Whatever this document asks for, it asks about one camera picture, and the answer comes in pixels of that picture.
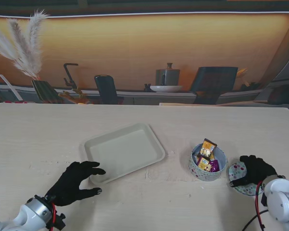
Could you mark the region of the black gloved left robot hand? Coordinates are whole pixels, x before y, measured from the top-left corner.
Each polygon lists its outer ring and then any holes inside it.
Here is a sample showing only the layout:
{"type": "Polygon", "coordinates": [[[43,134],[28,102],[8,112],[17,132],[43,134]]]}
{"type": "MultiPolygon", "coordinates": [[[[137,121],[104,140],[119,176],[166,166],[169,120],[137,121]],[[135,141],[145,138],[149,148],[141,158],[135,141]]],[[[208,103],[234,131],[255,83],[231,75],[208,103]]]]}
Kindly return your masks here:
{"type": "Polygon", "coordinates": [[[81,182],[92,175],[104,175],[98,162],[73,162],[59,180],[47,191],[46,196],[53,197],[55,206],[66,206],[83,199],[91,198],[102,192],[101,188],[80,189],[81,182]]]}

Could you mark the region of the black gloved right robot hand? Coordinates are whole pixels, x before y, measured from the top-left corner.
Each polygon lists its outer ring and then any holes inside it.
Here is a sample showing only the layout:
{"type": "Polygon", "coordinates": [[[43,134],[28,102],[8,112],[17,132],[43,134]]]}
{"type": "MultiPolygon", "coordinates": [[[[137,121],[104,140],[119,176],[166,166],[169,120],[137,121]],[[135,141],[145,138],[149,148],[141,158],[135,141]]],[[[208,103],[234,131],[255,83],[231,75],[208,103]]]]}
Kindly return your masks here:
{"type": "Polygon", "coordinates": [[[231,181],[231,187],[244,186],[251,183],[257,185],[267,177],[277,175],[276,170],[262,158],[254,155],[242,155],[239,160],[245,164],[247,173],[244,177],[231,181]]]}

